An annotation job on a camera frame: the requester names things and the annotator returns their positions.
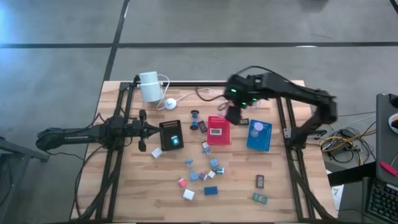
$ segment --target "red book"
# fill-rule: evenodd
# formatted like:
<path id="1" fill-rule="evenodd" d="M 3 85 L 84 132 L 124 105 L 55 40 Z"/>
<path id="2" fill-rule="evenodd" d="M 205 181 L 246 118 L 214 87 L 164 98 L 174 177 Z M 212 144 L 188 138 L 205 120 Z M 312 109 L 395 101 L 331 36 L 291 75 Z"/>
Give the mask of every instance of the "red book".
<path id="1" fill-rule="evenodd" d="M 207 143 L 209 145 L 231 144 L 231 137 L 229 135 L 229 121 L 218 116 L 209 116 Z"/>

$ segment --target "keyboard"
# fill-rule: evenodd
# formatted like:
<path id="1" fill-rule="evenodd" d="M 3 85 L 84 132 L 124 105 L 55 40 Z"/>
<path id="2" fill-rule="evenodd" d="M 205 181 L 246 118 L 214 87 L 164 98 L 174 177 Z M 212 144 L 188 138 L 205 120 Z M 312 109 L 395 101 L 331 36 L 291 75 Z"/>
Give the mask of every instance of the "keyboard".
<path id="1" fill-rule="evenodd" d="M 374 180 L 366 211 L 391 223 L 398 223 L 398 191 Z"/>

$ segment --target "concrete floor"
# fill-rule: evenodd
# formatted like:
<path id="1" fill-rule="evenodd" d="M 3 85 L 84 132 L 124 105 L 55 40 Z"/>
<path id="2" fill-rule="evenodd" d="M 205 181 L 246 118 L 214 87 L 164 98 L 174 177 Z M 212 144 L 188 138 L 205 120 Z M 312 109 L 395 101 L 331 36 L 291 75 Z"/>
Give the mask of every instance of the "concrete floor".
<path id="1" fill-rule="evenodd" d="M 3 0 L 0 44 L 111 43 L 122 4 Z M 388 0 L 138 0 L 130 3 L 121 42 L 384 42 L 398 39 L 397 20 Z M 0 136 L 35 147 L 37 132 L 45 128 L 90 123 L 109 53 L 0 49 Z M 119 49 L 110 80 L 132 80 L 148 70 L 172 80 L 224 80 L 245 66 L 262 65 L 328 90 L 337 96 L 339 114 L 351 114 L 374 111 L 377 93 L 397 93 L 397 56 L 398 47 Z M 366 116 L 340 118 L 333 127 Z M 364 131 L 374 120 L 353 127 Z M 375 145 L 374 136 L 367 141 Z M 83 156 L 85 149 L 62 146 L 54 152 Z M 10 223 L 68 220 L 80 166 L 62 155 L 48 163 L 32 160 Z"/>

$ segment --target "red object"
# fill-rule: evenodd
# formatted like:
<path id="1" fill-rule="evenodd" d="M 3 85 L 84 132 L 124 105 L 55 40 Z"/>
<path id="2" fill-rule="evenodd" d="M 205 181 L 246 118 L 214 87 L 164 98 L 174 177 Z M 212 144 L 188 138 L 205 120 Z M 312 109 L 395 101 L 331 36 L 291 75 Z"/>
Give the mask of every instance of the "red object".
<path id="1" fill-rule="evenodd" d="M 398 177 L 398 171 L 394 169 L 390 164 L 380 161 L 380 166 L 394 177 Z"/>
<path id="2" fill-rule="evenodd" d="M 180 180 L 178 181 L 178 183 L 180 184 L 181 187 L 187 186 L 187 183 L 185 182 L 184 179 L 180 179 Z"/>
<path id="3" fill-rule="evenodd" d="M 221 134 L 211 134 L 211 129 L 221 129 Z M 229 135 L 229 132 L 229 121 L 218 116 L 209 116 L 207 131 L 207 143 L 209 145 L 231 144 L 231 137 Z"/>

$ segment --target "wooden tabletop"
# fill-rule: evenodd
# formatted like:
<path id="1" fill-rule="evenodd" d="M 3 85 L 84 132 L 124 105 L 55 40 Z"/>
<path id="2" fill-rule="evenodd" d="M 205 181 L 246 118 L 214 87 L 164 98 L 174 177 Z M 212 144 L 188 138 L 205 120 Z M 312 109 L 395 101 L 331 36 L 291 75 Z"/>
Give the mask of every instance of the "wooden tabletop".
<path id="1" fill-rule="evenodd" d="M 113 115 L 120 82 L 104 82 L 98 103 L 98 112 L 104 118 Z M 223 89 L 203 90 L 203 97 L 221 94 Z M 170 87 L 166 98 L 178 98 L 191 93 L 193 88 Z M 151 152 L 160 147 L 159 134 L 146 140 L 147 152 L 138 150 L 139 138 L 125 147 L 114 222 L 292 222 L 297 217 L 294 209 L 289 170 L 280 129 L 279 114 L 275 100 L 261 100 L 257 108 L 244 110 L 243 117 L 272 123 L 270 152 L 260 152 L 246 147 L 248 126 L 231 125 L 231 145 L 211 146 L 211 155 L 224 167 L 223 175 L 214 179 L 190 182 L 186 159 L 193 159 L 197 172 L 210 171 L 209 159 L 202 153 L 201 142 L 206 134 L 190 130 L 191 110 L 200 112 L 198 120 L 207 124 L 209 115 L 217 115 L 216 107 L 223 100 L 205 102 L 192 94 L 178 103 L 174 110 L 157 111 L 155 105 L 144 103 L 141 92 L 134 90 L 130 116 L 138 116 L 140 109 L 147 112 L 149 124 L 179 119 L 182 122 L 184 148 L 164 152 L 154 159 Z M 293 101 L 297 125 L 310 115 L 309 105 Z M 90 144 L 88 155 L 99 144 Z M 307 146 L 303 151 L 311 191 L 327 211 L 336 216 L 325 165 L 318 147 Z M 81 209 L 84 210 L 100 188 L 106 150 L 100 149 L 87 163 L 78 189 Z M 257 174 L 264 175 L 264 189 L 255 188 Z M 184 189 L 178 185 L 179 178 L 187 181 L 187 189 L 195 192 L 193 201 L 185 200 Z M 218 195 L 205 196 L 204 187 L 218 187 Z M 268 195 L 268 204 L 252 199 L 253 193 Z M 300 194 L 304 213 L 307 212 L 303 194 Z"/>

